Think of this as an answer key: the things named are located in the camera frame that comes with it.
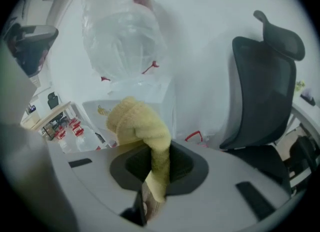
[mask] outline yellow logo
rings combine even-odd
[[[105,108],[102,108],[100,105],[98,105],[98,113],[101,115],[108,116],[110,111],[107,111]]]

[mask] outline wooden table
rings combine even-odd
[[[59,113],[63,112],[65,109],[67,109],[70,106],[71,102],[67,102],[65,104],[59,104],[53,109],[51,109],[51,112],[43,119],[38,121],[30,130],[32,131],[38,131],[42,127],[44,127],[47,123],[49,123],[52,119],[54,119]]]

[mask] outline chair seat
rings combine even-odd
[[[260,172],[280,184],[291,195],[289,172],[273,146],[249,146],[243,149],[228,150],[227,152],[257,168]]]

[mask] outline plastic bag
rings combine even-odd
[[[153,0],[81,0],[82,36],[92,67],[111,81],[141,75],[165,49]]]

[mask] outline yellow cloth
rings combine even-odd
[[[165,201],[170,181],[170,132],[158,114],[144,102],[126,97],[108,116],[107,128],[116,134],[118,144],[143,140],[151,148],[151,172],[146,183],[158,202]]]

